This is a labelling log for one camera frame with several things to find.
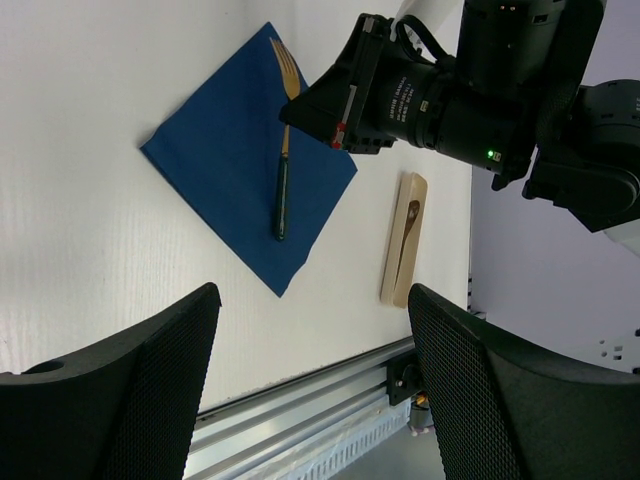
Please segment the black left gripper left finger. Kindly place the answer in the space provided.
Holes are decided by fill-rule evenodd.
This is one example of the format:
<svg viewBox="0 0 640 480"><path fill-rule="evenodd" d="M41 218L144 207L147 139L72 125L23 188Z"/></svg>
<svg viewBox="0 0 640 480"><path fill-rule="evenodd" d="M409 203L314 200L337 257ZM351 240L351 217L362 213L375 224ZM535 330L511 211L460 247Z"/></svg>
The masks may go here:
<svg viewBox="0 0 640 480"><path fill-rule="evenodd" d="M2 478L182 478L220 308L206 283L92 345L2 373Z"/></svg>

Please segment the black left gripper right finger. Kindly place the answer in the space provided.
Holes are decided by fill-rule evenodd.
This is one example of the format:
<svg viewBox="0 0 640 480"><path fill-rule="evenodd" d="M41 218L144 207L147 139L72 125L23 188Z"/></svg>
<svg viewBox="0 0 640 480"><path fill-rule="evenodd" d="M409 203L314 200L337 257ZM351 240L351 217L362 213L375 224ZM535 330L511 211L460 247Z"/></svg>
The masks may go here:
<svg viewBox="0 0 640 480"><path fill-rule="evenodd" d="M543 348L421 284L408 313L447 478L638 478L638 376Z"/></svg>

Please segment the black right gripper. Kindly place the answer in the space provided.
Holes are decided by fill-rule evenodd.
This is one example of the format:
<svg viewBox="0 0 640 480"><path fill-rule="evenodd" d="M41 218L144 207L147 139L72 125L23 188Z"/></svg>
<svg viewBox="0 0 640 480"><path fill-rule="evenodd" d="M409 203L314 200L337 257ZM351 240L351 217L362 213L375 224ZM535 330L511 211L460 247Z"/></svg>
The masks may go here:
<svg viewBox="0 0 640 480"><path fill-rule="evenodd" d="M559 145L604 12L601 1L466 1L452 54L425 14L406 12L362 43L359 81L358 61L338 59L280 119L354 153L404 141L520 178L534 150Z"/></svg>

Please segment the gold fork green handle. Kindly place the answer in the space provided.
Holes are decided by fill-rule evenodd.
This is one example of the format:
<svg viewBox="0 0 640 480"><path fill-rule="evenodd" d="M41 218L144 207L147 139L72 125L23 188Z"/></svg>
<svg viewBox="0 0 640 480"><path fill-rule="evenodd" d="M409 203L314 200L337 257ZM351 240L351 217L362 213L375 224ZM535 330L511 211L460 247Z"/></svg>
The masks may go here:
<svg viewBox="0 0 640 480"><path fill-rule="evenodd" d="M271 38L270 43L281 71L284 92L288 100L293 100L301 92L301 83L296 63L287 47L280 40ZM284 127L279 158L276 212L274 220L274 236L278 241L285 240L288 225L287 202L289 187L289 147L290 125L286 124Z"/></svg>

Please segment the brown wooden spoon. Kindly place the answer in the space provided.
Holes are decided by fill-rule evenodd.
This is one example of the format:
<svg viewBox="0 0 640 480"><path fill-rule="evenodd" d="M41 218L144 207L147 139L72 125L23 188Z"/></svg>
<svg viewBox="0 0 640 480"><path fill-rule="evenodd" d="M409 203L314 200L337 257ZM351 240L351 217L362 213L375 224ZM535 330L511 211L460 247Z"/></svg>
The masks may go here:
<svg viewBox="0 0 640 480"><path fill-rule="evenodd" d="M400 277L400 271L402 268L402 262L403 262L403 256L404 256L404 250L405 250L405 245L406 245L406 241L407 238L416 222L416 219L418 217L418 214L420 213L420 209L421 209L421 203L419 200L411 200L408 204L408 209L407 209L407 216L405 219L405 225L404 225L404 233L403 233L403 237L402 237L402 241L401 241L401 248L400 248L400 255L399 255L399 262L398 262L398 266L397 266L397 270L396 270L396 277L395 277L395 282L394 285L398 284L399 281L399 277Z"/></svg>

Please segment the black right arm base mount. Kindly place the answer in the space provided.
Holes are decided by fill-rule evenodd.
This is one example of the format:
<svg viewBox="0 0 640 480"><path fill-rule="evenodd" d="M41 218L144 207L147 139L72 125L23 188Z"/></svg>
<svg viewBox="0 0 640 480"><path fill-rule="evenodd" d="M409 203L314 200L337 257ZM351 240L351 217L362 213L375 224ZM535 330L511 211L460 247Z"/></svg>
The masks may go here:
<svg viewBox="0 0 640 480"><path fill-rule="evenodd" d="M422 390L422 379L415 352L392 358L386 366L389 404L397 406Z"/></svg>

